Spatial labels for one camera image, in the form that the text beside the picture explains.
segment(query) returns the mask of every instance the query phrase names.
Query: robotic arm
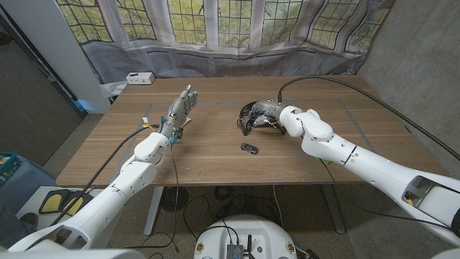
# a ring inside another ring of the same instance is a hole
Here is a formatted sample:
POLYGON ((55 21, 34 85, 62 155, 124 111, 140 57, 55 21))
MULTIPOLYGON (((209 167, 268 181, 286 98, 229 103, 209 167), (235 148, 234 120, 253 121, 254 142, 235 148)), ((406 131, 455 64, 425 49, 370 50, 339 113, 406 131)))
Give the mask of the robotic arm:
POLYGON ((312 109, 303 112, 277 101, 258 101, 252 107, 257 119, 284 127, 291 137, 302 137, 303 152, 342 165, 367 183, 387 194, 434 234, 460 247, 460 181, 435 173, 418 171, 393 163, 338 136, 312 109))
POLYGON ((70 219, 26 236, 8 251, 102 248, 98 237, 125 203, 153 182, 164 159, 162 151, 182 137, 181 126, 198 98, 198 93, 190 92, 190 87, 171 104, 159 132, 151 133, 135 147, 134 155, 123 164, 120 175, 110 186, 70 219))

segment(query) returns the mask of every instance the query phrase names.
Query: curtain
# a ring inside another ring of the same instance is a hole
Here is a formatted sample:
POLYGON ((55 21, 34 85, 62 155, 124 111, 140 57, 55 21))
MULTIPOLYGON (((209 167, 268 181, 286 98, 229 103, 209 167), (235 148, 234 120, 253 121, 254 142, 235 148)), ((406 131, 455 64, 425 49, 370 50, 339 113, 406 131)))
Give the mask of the curtain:
POLYGON ((353 74, 392 1, 56 0, 101 83, 353 74))

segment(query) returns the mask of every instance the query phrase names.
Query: window pane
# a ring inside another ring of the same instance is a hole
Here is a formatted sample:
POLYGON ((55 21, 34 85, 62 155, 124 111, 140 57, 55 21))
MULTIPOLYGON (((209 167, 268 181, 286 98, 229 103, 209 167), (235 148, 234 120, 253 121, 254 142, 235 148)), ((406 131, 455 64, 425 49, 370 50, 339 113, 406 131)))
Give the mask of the window pane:
POLYGON ((219 46, 249 47, 251 11, 252 2, 250 0, 219 0, 219 46))
POLYGON ((183 29, 182 17, 180 14, 171 14, 171 23, 173 29, 183 29))
POLYGON ((179 29, 179 30, 174 30, 174 36, 175 40, 180 43, 185 43, 185 34, 184 31, 179 29))
POLYGON ((252 2, 242 1, 241 2, 241 17, 251 18, 251 9, 252 9, 252 2))
POLYGON ((264 27, 262 28, 262 34, 263 35, 272 34, 274 26, 275 26, 274 19, 266 19, 264 21, 264 27))
POLYGON ((275 19, 285 19, 288 17, 289 3, 279 3, 276 8, 275 19))
POLYGON ((195 24, 195 29, 196 30, 205 30, 204 17, 202 17, 202 16, 194 16, 193 17, 193 22, 195 24))
POLYGON ((183 15, 182 22, 184 24, 184 29, 191 29, 191 30, 195 29, 195 27, 193 26, 193 16, 183 15))
POLYGON ((357 8, 353 0, 330 0, 315 23, 310 42, 334 49, 337 35, 357 8))
POLYGON ((229 35, 227 33, 218 34, 218 45, 221 47, 229 46, 229 35))
POLYGON ((206 44, 206 33, 205 32, 195 32, 196 43, 200 45, 206 44))
POLYGON ((116 4, 130 40, 156 38, 142 0, 116 0, 116 4))
POLYGON ((288 18, 297 18, 299 16, 300 8, 302 3, 291 3, 289 6, 288 18))
POLYGON ((79 43, 90 40, 111 42, 104 19, 94 0, 57 0, 57 4, 79 43))
POLYGON ((262 37, 262 46, 288 41, 301 7, 301 0, 266 0, 262 34, 272 37, 262 37))
POLYGON ((239 34, 239 19, 230 18, 230 33, 239 34))
POLYGON ((241 19, 241 33, 249 34, 251 31, 251 19, 241 19))
POLYGON ((167 5, 170 7, 170 14, 180 14, 179 1, 167 0, 167 5))
POLYGON ((85 11, 92 24, 104 26, 104 21, 102 20, 101 11, 99 11, 98 7, 88 7, 88 8, 85 8, 85 11))
POLYGON ((72 26, 71 29, 79 43, 88 41, 88 38, 86 38, 86 35, 85 33, 83 33, 83 30, 81 29, 80 25, 72 26))
POLYGON ((230 17, 241 16, 242 5, 240 1, 230 1, 230 17))
POLYGON ((185 42, 195 44, 195 32, 194 31, 184 31, 185 33, 185 42))
POLYGON ((179 0, 179 4, 181 14, 192 14, 192 4, 190 0, 179 0))
POLYGON ((72 10, 70 9, 70 6, 61 6, 60 9, 63 11, 64 17, 70 26, 78 24, 78 20, 73 15, 72 10))
POLYGON ((168 0, 167 4, 175 41, 206 45, 203 0, 168 0))
POLYGON ((133 25, 124 25, 124 31, 126 32, 126 35, 128 35, 129 39, 135 39, 136 38, 136 32, 134 32, 134 26, 133 25))
POLYGON ((372 38, 388 14, 388 9, 375 11, 377 3, 368 4, 368 10, 374 10, 370 17, 350 36, 346 50, 353 53, 366 53, 369 50, 372 38))

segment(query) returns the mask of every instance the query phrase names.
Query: floor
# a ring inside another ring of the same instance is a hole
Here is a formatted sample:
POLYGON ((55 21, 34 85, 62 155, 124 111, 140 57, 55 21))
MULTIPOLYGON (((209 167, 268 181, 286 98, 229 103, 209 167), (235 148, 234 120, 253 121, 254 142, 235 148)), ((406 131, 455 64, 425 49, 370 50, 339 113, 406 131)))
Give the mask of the floor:
MULTIPOLYGON (((101 115, 89 114, 75 129, 61 148, 45 164, 45 168, 53 174, 65 167, 73 154, 80 147, 91 130, 96 126, 101 115)), ((426 231, 416 222, 376 216, 360 211, 351 205, 351 199, 372 211, 404 216, 405 213, 395 206, 382 192, 367 184, 339 185, 336 193, 342 216, 346 225, 346 234, 338 235, 320 186, 276 186, 276 194, 280 203, 282 218, 286 231, 294 243, 301 249, 310 248, 319 258, 431 258, 441 251, 453 248, 450 244, 426 231)), ((214 197, 214 187, 187 187, 189 201, 197 196, 205 196, 211 205, 210 211, 217 214, 229 199, 219 201, 214 197)), ((253 186, 235 190, 233 195, 272 198, 271 186, 253 186)), ((150 205, 153 187, 147 187, 129 200, 126 209, 115 229, 109 247, 123 248, 129 246, 163 245, 169 242, 164 234, 144 236, 144 223, 150 205)), ((277 221, 277 214, 262 206, 254 199, 251 206, 244 207, 241 201, 236 205, 246 213, 258 214, 272 221, 277 221)), ((192 258, 195 239, 187 230, 183 211, 177 213, 175 244, 163 249, 140 249, 147 258, 154 253, 161 253, 164 258, 192 258)), ((232 214, 239 213, 234 209, 232 214)), ((187 223, 197 235, 213 224, 206 203, 202 199, 193 201, 187 208, 187 223)), ((155 232, 173 233, 174 214, 161 209, 155 232)))

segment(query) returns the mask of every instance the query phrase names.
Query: white device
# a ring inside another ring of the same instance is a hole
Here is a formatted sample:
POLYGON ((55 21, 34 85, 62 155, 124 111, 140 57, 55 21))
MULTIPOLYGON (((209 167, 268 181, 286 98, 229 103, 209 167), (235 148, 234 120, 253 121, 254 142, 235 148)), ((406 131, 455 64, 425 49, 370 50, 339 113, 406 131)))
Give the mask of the white device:
POLYGON ((155 76, 152 72, 129 73, 126 77, 128 84, 152 84, 155 76))

